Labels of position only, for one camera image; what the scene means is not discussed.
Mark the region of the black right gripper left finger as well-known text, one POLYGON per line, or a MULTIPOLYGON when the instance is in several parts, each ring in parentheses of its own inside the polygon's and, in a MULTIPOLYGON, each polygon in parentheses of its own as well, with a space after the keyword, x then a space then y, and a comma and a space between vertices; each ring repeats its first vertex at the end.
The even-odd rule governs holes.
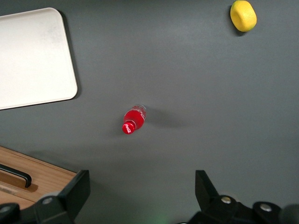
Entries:
POLYGON ((88 170, 79 171, 56 196, 39 200, 34 211, 38 224, 73 224, 90 195, 88 170))

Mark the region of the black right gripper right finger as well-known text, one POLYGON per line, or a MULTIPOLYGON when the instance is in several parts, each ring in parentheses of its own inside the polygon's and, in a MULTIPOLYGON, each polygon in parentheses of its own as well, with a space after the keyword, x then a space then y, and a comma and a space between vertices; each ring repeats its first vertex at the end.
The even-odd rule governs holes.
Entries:
POLYGON ((195 172, 195 195, 200 211, 190 224, 255 224, 253 211, 227 195, 220 195, 204 170, 195 172))

